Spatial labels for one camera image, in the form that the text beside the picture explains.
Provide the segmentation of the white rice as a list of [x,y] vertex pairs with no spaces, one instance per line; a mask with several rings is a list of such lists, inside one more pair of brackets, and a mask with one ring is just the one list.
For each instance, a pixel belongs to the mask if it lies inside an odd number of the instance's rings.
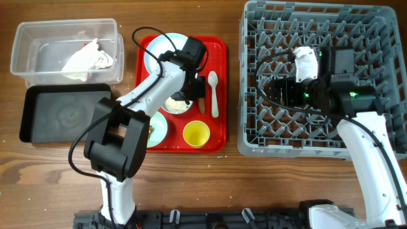
[[187,110],[192,106],[193,102],[189,101],[187,104],[185,101],[176,101],[173,98],[169,97],[163,104],[162,109],[166,112],[179,115],[187,112]]

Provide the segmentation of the light blue rice bowl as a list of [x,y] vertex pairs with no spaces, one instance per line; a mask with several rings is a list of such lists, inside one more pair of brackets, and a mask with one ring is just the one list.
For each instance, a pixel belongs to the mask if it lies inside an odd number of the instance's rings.
[[173,115],[180,115],[187,112],[193,105],[193,101],[185,99],[179,92],[171,95],[162,105],[162,109]]

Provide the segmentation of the yellow plastic cup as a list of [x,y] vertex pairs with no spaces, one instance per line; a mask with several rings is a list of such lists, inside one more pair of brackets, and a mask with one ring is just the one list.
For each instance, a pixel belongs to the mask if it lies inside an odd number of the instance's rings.
[[201,148],[210,138],[210,128],[202,121],[191,121],[183,129],[183,138],[192,148]]

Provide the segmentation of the light green bowl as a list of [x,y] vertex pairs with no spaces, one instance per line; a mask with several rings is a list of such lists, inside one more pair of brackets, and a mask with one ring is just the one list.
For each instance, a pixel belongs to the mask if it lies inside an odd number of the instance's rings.
[[148,148],[159,145],[165,139],[168,132],[167,120],[159,111],[150,119],[150,125],[154,127],[155,130],[148,139]]

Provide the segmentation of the brown food scrap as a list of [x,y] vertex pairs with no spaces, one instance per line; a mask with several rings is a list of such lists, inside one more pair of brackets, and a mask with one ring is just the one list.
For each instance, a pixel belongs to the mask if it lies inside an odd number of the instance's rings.
[[149,126],[149,132],[148,132],[148,139],[151,137],[151,134],[154,132],[154,127],[152,127],[151,125]]

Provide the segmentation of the white napkin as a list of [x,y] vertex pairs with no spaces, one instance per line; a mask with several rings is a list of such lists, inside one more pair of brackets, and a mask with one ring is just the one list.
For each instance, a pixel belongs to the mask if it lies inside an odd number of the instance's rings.
[[103,59],[99,51],[98,39],[95,38],[71,56],[62,68],[63,76],[71,80],[87,81],[89,71],[102,68],[100,62]]
[[94,64],[96,69],[107,69],[113,65],[113,58],[105,51],[101,50],[97,52],[97,60]]

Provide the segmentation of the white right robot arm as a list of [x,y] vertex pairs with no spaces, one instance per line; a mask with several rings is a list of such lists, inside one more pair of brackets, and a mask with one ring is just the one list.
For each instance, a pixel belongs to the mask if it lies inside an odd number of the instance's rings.
[[295,64],[293,78],[272,80],[258,92],[283,109],[326,116],[345,143],[362,190],[366,220],[328,200],[302,202],[306,228],[406,228],[406,181],[386,129],[383,106],[372,86],[359,86],[354,51],[327,46],[318,54],[309,46],[286,51]]

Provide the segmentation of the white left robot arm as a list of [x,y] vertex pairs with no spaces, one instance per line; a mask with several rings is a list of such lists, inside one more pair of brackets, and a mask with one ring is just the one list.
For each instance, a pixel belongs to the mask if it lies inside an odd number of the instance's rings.
[[170,97],[184,103],[205,97],[205,81],[198,72],[207,58],[204,43],[189,37],[180,50],[161,54],[158,68],[129,94],[97,103],[84,130],[84,156],[95,171],[92,177],[102,184],[103,205],[96,226],[137,226],[132,178],[146,156],[150,120]]

